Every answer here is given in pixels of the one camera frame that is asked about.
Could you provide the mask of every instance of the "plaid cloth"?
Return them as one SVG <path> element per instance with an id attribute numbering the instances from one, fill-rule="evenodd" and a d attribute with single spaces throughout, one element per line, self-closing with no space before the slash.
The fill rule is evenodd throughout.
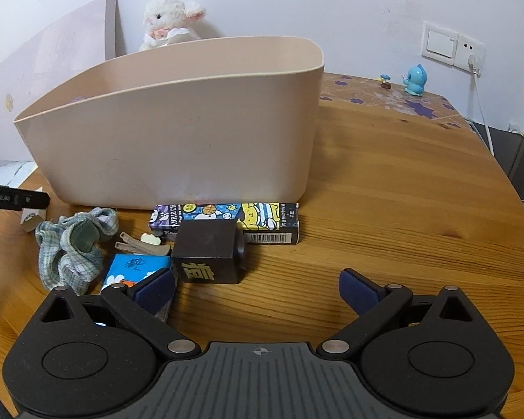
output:
<path id="1" fill-rule="evenodd" d="M 118 216 L 110 208 L 62 215 L 58 223 L 40 222 L 35 238 L 40 247 L 39 277 L 45 288 L 68 285 L 76 294 L 85 294 L 103 262 L 103 252 L 95 243 L 109 240 L 117 232 Z"/>

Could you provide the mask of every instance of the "plug cable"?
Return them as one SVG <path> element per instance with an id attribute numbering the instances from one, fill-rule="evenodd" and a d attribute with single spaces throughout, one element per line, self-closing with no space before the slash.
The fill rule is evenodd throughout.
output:
<path id="1" fill-rule="evenodd" d="M 493 141 L 491 140 L 491 132 L 489 130 L 489 126 L 487 125 L 487 121 L 485 120 L 485 114 L 483 113 L 483 106 L 481 105 L 481 97 L 479 97 L 479 87 L 478 87 L 478 74 L 479 74 L 479 68 L 481 67 L 481 62 L 479 61 L 479 58 L 476 55 L 470 55 L 468 58 L 468 64 L 470 65 L 470 68 L 472 69 L 473 73 L 473 81 L 475 85 L 475 93 L 477 94 L 477 102 L 479 103 L 479 112 L 481 113 L 481 119 L 483 120 L 483 125 L 485 126 L 485 131 L 487 132 L 487 143 L 489 147 L 489 151 L 492 154 L 493 157 L 495 157 L 495 151 L 493 151 Z"/>

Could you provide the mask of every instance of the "black cube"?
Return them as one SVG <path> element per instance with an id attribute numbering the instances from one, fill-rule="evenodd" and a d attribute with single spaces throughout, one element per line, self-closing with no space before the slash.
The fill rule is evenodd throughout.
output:
<path id="1" fill-rule="evenodd" d="M 244 270 L 245 236 L 233 220 L 180 222 L 171 253 L 185 282 L 238 284 Z"/>

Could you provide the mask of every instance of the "beige plastic bin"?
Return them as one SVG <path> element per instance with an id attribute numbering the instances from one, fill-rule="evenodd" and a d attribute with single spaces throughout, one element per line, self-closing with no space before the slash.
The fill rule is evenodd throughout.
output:
<path id="1" fill-rule="evenodd" d="M 323 68 L 302 38 L 174 44 L 88 69 L 14 124 L 67 203 L 292 202 L 307 185 Z"/>

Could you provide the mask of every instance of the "blue tissue package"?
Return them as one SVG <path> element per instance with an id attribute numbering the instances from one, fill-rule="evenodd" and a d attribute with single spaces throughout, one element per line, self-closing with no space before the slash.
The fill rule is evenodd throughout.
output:
<path id="1" fill-rule="evenodd" d="M 118 253 L 115 255 L 113 263 L 110 265 L 109 272 L 107 273 L 107 277 L 105 278 L 101 290 L 108 287 L 110 284 L 116 283 L 123 283 L 132 287 L 160 269 L 170 266 L 171 257 L 169 256 Z M 163 301 L 163 306 L 159 312 L 155 314 L 155 316 L 163 322 L 165 322 L 169 316 L 169 309 L 178 282 L 176 272 L 171 273 L 171 276 L 174 278 L 175 288 L 166 288 L 166 298 L 164 298 L 166 299 L 166 302 Z"/>

